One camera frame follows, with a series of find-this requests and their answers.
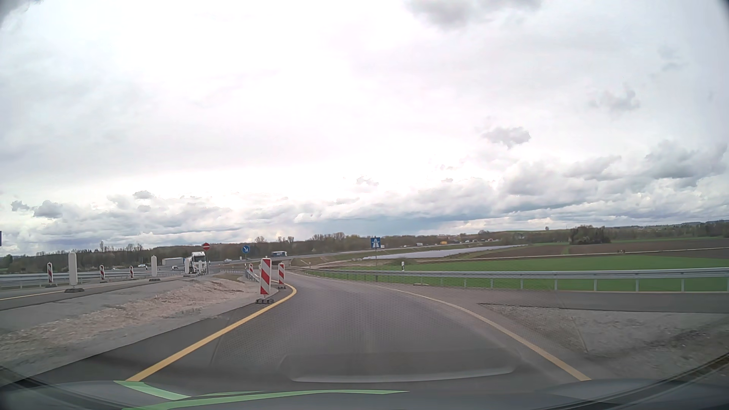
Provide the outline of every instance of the windshield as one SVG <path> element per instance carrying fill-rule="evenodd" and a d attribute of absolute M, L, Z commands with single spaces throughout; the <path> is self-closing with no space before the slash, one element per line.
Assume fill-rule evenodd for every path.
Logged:
<path fill-rule="evenodd" d="M 0 1 L 0 408 L 724 394 L 728 10 Z"/>

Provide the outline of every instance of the white bollard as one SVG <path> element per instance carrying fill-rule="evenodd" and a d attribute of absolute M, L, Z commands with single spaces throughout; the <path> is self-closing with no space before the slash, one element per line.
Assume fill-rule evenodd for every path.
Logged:
<path fill-rule="evenodd" d="M 76 264 L 76 253 L 69 253 L 69 285 L 76 286 L 79 284 L 79 268 Z"/>
<path fill-rule="evenodd" d="M 76 263 L 76 254 L 74 252 L 69 253 L 69 284 L 70 288 L 64 290 L 65 293 L 76 293 L 83 292 L 83 287 L 77 287 L 79 284 L 79 268 Z"/>
<path fill-rule="evenodd" d="M 261 266 L 259 269 L 258 283 L 261 287 L 261 299 L 257 299 L 256 303 L 268 304 L 272 303 L 273 299 L 267 298 L 271 294 L 271 259 L 261 259 Z"/>
<path fill-rule="evenodd" d="M 160 278 L 157 277 L 157 257 L 153 255 L 149 263 L 152 265 L 152 278 L 149 281 L 159 282 Z"/>

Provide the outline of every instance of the truck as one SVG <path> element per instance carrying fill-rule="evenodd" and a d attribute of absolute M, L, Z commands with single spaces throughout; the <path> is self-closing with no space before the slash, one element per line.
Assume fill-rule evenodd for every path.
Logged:
<path fill-rule="evenodd" d="M 208 261 L 205 252 L 193 252 L 189 258 L 185 258 L 185 273 L 193 275 L 204 275 L 208 273 Z"/>

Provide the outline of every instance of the treeline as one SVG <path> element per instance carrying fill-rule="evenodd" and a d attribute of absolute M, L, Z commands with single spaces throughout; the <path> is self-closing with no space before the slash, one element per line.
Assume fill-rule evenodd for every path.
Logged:
<path fill-rule="evenodd" d="M 706 223 L 682 223 L 678 225 L 655 226 L 626 226 L 626 227 L 600 227 L 581 225 L 571 229 L 554 229 L 545 227 L 543 231 L 497 231 L 481 230 L 478 233 L 460 233 L 458 235 L 393 235 L 382 236 L 382 245 L 386 249 L 398 247 L 414 247 L 417 243 L 423 245 L 464 244 L 466 242 L 477 245 L 508 245 L 508 244 L 540 244 L 566 242 L 573 245 L 608 243 L 615 240 L 626 239 L 656 239 L 656 238 L 689 238 L 689 237 L 729 237 L 729 221 L 711 221 Z M 240 244 L 212 244 L 206 252 L 210 260 L 238 259 L 243 256 L 241 251 L 244 243 Z M 352 250 L 368 250 L 370 236 L 345 235 L 343 232 L 320 233 L 304 241 L 296 241 L 293 236 L 279 236 L 274 241 L 268 241 L 258 236 L 247 255 L 250 258 L 262 258 L 273 251 L 286 251 L 291 256 L 307 255 L 312 253 L 345 252 Z M 200 251 L 198 246 L 170 246 L 156 247 L 146 250 L 141 244 L 128 244 L 123 248 L 113 248 L 99 244 L 96 250 L 74 250 L 80 269 L 93 270 L 100 265 L 107 268 L 124 268 L 129 265 L 149 264 L 153 255 L 157 256 L 157 263 L 161 264 L 164 258 L 187 257 L 194 251 Z M 0 269 L 7 273 L 43 272 L 48 262 L 53 263 L 55 271 L 68 271 L 67 251 L 54 253 L 38 252 L 35 256 L 11 256 L 0 258 Z"/>

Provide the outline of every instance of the curved road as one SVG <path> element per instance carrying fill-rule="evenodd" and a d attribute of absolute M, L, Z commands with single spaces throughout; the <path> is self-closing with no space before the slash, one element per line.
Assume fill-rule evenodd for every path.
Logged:
<path fill-rule="evenodd" d="M 442 303 L 363 283 L 289 278 L 297 293 L 288 301 L 144 381 L 200 394 L 384 387 L 506 392 L 576 381 L 504 333 Z M 264 306 L 244 306 L 35 380 L 127 379 Z"/>

